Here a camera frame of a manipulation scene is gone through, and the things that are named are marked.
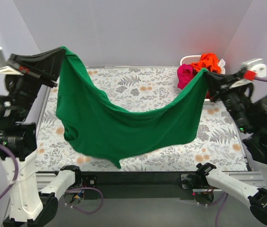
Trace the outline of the magenta t-shirt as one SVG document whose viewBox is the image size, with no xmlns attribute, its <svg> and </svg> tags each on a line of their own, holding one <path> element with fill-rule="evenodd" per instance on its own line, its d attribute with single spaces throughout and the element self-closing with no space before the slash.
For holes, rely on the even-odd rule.
<svg viewBox="0 0 267 227">
<path fill-rule="evenodd" d="M 196 71 L 190 64 L 182 64 L 177 70 L 178 88 L 184 87 L 195 77 Z"/>
</svg>

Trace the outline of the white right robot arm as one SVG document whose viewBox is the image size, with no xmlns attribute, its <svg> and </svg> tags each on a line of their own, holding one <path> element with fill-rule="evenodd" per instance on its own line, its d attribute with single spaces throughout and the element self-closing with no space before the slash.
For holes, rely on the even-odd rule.
<svg viewBox="0 0 267 227">
<path fill-rule="evenodd" d="M 236 198 L 267 225 L 267 95 L 252 102 L 255 75 L 246 69 L 231 75 L 205 71 L 204 76 L 211 101 L 221 100 L 238 129 L 249 135 L 243 144 L 258 164 L 264 187 L 243 183 L 210 163 L 197 165 L 196 182 L 202 188 L 213 186 Z"/>
</svg>

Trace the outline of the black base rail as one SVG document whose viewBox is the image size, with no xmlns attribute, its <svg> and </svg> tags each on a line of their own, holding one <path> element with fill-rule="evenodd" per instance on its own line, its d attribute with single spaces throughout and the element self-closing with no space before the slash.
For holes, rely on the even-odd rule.
<svg viewBox="0 0 267 227">
<path fill-rule="evenodd" d="M 81 172 L 84 186 L 100 190 L 105 199 L 194 199 L 181 181 L 193 172 Z"/>
</svg>

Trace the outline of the green t-shirt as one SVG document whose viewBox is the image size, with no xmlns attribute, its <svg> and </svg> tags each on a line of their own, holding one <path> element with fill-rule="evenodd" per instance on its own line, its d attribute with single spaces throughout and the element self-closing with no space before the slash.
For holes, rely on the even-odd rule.
<svg viewBox="0 0 267 227">
<path fill-rule="evenodd" d="M 64 139 L 76 152 L 109 160 L 120 168 L 122 159 L 196 138 L 207 93 L 206 69 L 163 108 L 130 112 L 113 104 L 93 84 L 76 54 L 62 49 L 56 117 L 63 124 Z"/>
</svg>

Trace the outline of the orange t-shirt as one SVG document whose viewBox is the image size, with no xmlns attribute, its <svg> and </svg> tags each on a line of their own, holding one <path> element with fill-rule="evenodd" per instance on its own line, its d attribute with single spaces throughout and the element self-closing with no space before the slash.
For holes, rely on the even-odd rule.
<svg viewBox="0 0 267 227">
<path fill-rule="evenodd" d="M 204 53 L 201 55 L 198 62 L 193 62 L 190 65 L 196 72 L 206 68 L 210 72 L 221 73 L 221 68 L 218 66 L 218 57 L 214 53 Z"/>
</svg>

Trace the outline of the white t-shirt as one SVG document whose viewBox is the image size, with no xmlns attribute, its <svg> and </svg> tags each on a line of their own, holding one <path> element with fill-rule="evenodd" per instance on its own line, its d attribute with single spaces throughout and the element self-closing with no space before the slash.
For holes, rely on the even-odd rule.
<svg viewBox="0 0 267 227">
<path fill-rule="evenodd" d="M 218 67 L 221 69 L 221 74 L 225 74 L 225 60 L 224 59 L 220 59 L 220 61 L 218 62 Z"/>
</svg>

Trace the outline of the floral patterned table mat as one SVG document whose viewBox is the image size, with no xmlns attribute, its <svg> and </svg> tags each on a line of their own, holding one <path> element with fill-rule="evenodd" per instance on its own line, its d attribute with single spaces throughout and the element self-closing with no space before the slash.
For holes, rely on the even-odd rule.
<svg viewBox="0 0 267 227">
<path fill-rule="evenodd" d="M 93 83 L 111 102 L 131 112 L 164 107 L 179 94 L 176 68 L 89 68 Z M 37 137 L 37 171 L 57 171 L 76 165 L 82 171 L 116 171 L 107 160 L 75 152 L 64 140 L 64 128 L 56 117 L 58 90 L 47 96 Z M 211 163 L 223 171 L 247 171 L 248 162 L 240 136 L 220 102 L 205 102 L 195 140 L 120 162 L 122 171 L 194 171 L 198 163 Z"/>
</svg>

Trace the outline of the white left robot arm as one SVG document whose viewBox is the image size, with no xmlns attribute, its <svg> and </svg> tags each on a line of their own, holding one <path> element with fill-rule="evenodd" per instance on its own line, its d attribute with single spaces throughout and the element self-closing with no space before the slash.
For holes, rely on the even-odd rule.
<svg viewBox="0 0 267 227">
<path fill-rule="evenodd" d="M 55 217 L 63 194 L 82 186 L 79 167 L 63 166 L 47 186 L 38 189 L 36 124 L 26 123 L 40 88 L 57 86 L 64 56 L 59 47 L 30 56 L 12 54 L 7 60 L 17 75 L 6 73 L 8 95 L 0 96 L 0 158 L 12 183 L 6 227 L 45 226 Z"/>
</svg>

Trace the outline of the white perforated laundry basket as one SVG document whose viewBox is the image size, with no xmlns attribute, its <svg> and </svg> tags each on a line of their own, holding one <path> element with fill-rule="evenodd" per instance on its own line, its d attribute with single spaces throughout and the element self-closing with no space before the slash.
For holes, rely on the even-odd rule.
<svg viewBox="0 0 267 227">
<path fill-rule="evenodd" d="M 193 62 L 198 62 L 200 59 L 201 55 L 189 55 L 185 56 L 180 60 L 180 66 L 182 64 L 191 64 Z"/>
</svg>

